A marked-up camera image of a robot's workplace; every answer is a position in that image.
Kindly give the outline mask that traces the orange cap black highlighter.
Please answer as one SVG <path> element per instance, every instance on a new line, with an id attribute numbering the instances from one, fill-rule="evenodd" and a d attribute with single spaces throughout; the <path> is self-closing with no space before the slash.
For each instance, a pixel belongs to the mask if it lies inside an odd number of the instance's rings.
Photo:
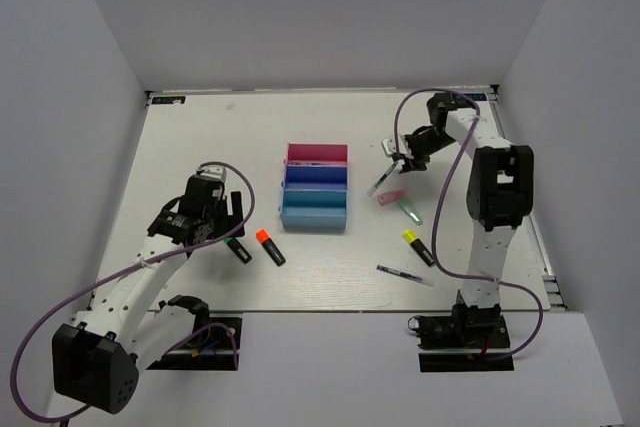
<path id="1" fill-rule="evenodd" d="M 282 252 L 276 246 L 266 230 L 261 229 L 257 231 L 255 237 L 276 266 L 280 267 L 286 263 L 286 259 L 283 256 Z"/>

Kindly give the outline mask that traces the green white pen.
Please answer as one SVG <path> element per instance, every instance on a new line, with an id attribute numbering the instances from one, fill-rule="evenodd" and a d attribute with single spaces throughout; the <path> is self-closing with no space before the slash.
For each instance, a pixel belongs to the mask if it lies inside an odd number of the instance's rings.
<path id="1" fill-rule="evenodd" d="M 389 168 L 380 176 L 378 180 L 376 180 L 371 187 L 369 187 L 366 191 L 366 195 L 368 197 L 372 197 L 373 194 L 384 184 L 387 178 L 395 171 L 398 165 L 397 161 L 394 161 Z"/>

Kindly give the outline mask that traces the green cap black highlighter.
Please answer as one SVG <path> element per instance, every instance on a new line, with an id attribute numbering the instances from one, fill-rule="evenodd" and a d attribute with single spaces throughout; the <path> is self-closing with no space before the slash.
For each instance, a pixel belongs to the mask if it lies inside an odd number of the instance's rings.
<path id="1" fill-rule="evenodd" d="M 228 237 L 224 240 L 225 245 L 234 253 L 234 255 L 243 263 L 248 264 L 252 260 L 251 254 L 235 237 Z"/>

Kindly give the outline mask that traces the pink hair clip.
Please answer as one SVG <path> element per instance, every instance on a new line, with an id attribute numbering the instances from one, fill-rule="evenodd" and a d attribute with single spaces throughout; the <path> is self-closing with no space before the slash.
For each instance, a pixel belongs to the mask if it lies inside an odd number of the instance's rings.
<path id="1" fill-rule="evenodd" d="M 396 189 L 393 191 L 389 191 L 389 192 L 384 192 L 379 194 L 376 197 L 377 203 L 380 206 L 386 206 L 386 205 L 390 205 L 392 203 L 396 203 L 398 201 L 400 201 L 401 199 L 403 199 L 407 194 L 407 189 L 403 188 L 403 189 Z"/>

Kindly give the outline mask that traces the yellow cap black highlighter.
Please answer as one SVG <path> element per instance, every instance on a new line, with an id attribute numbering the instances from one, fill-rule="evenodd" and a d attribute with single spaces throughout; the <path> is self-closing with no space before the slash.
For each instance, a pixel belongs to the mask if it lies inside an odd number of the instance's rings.
<path id="1" fill-rule="evenodd" d="M 429 251 L 426 245 L 422 242 L 422 240 L 417 236 L 417 234 L 408 229 L 402 234 L 404 240 L 409 244 L 411 249 L 416 253 L 416 255 L 428 266 L 432 267 L 435 265 L 435 259 L 433 254 Z"/>

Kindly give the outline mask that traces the purple white pen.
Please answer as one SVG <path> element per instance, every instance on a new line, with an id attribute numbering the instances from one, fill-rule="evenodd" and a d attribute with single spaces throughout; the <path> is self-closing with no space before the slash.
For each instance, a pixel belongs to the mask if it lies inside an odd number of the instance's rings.
<path id="1" fill-rule="evenodd" d="M 433 287 L 433 281 L 430 278 L 427 277 L 421 277 L 409 272 L 405 272 L 402 270 L 398 270 L 398 269 L 394 269 L 391 267 L 387 267 L 387 266 L 383 266 L 383 265 L 377 265 L 376 266 L 376 270 L 379 272 L 383 272 L 385 274 L 388 275 L 392 275 L 394 277 L 398 277 L 398 278 L 402 278 L 402 279 L 406 279 L 412 282 L 416 282 L 416 283 L 420 283 L 423 285 L 427 285 L 429 287 Z"/>

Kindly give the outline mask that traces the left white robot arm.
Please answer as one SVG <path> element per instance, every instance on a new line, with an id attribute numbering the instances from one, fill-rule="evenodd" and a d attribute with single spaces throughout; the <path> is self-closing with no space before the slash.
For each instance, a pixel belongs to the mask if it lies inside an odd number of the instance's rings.
<path id="1" fill-rule="evenodd" d="M 223 167 L 197 170 L 184 194 L 167 203 L 148 227 L 139 269 L 118 279 L 83 319 L 57 329 L 52 339 L 57 393 L 117 414 L 151 364 L 175 347 L 209 339 L 212 324 L 205 301 L 159 296 L 189 260 L 190 247 L 226 238 L 239 226 L 241 195 L 227 193 L 225 180 Z"/>

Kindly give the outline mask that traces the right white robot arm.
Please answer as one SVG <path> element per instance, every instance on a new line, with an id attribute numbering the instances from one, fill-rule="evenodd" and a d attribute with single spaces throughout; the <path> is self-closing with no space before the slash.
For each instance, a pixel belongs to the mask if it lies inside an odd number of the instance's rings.
<path id="1" fill-rule="evenodd" d="M 454 273 L 440 262 L 436 266 L 462 281 L 452 308 L 451 331 L 459 343 L 472 346 L 499 322 L 499 290 L 509 244 L 533 206 L 534 154 L 530 147 L 515 145 L 499 134 L 468 94 L 422 88 L 408 94 L 400 105 L 421 93 L 432 95 L 427 101 L 430 124 L 401 136 L 400 115 L 396 114 L 387 156 L 402 164 L 403 173 L 424 171 L 433 154 L 452 144 L 459 146 L 438 199 L 432 251 L 437 247 L 440 216 L 454 173 L 463 156 L 471 160 L 466 206 L 473 237 L 467 272 Z"/>

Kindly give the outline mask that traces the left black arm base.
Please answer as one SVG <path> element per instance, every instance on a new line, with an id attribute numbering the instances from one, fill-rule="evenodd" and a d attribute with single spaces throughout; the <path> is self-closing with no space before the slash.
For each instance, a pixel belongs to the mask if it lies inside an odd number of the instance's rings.
<path id="1" fill-rule="evenodd" d="M 186 315 L 191 331 L 198 332 L 165 352 L 148 366 L 153 370 L 237 371 L 240 360 L 243 319 L 240 316 L 217 315 L 203 300 L 177 295 L 159 302 L 159 312 L 168 308 Z"/>

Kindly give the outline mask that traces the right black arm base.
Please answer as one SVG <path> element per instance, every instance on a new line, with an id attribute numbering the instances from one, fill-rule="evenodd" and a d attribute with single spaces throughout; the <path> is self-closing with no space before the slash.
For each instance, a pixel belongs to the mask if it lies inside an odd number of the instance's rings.
<path id="1" fill-rule="evenodd" d="M 448 315 L 415 315 L 407 321 L 418 339 L 422 373 L 482 373 L 515 370 L 501 308 L 457 303 Z"/>

